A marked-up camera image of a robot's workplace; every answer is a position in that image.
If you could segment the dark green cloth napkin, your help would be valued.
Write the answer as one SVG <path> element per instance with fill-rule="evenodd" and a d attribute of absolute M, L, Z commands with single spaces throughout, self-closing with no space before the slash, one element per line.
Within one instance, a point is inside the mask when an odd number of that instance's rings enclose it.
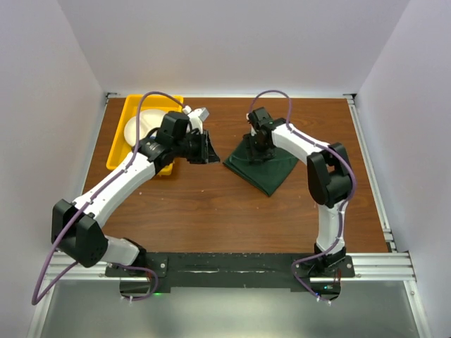
<path fill-rule="evenodd" d="M 275 157 L 263 163 L 250 163 L 245 141 L 224 160 L 224 166 L 267 196 L 272 196 L 298 163 L 289 152 L 276 148 Z"/>

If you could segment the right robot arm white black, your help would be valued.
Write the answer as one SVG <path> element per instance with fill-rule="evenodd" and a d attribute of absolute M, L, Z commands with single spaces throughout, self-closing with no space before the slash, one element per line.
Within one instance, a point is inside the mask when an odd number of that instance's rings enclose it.
<path fill-rule="evenodd" d="M 345 210 L 357 185 L 345 147 L 314 139 L 284 118 L 274 120 L 263 107 L 248 113 L 247 120 L 252 128 L 243 139 L 251 164 L 268 164 L 276 149 L 306 164 L 309 193 L 319 207 L 319 233 L 314 255 L 297 265 L 312 261 L 319 275 L 331 276 L 346 256 Z"/>

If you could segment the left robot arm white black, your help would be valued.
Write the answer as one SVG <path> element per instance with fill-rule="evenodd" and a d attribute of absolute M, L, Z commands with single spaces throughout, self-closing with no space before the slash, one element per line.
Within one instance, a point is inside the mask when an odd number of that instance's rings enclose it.
<path fill-rule="evenodd" d="M 139 134 L 135 149 L 97 186 L 72 202 L 58 201 L 51 224 L 51 241 L 57 249 L 86 268 L 100 261 L 119 263 L 130 276 L 141 275 L 146 268 L 143 248 L 125 238 L 106 236 L 102 227 L 138 187 L 175 158 L 191 164 L 220 161 L 203 127 L 208 116 L 206 108 L 166 113 L 159 127 Z"/>

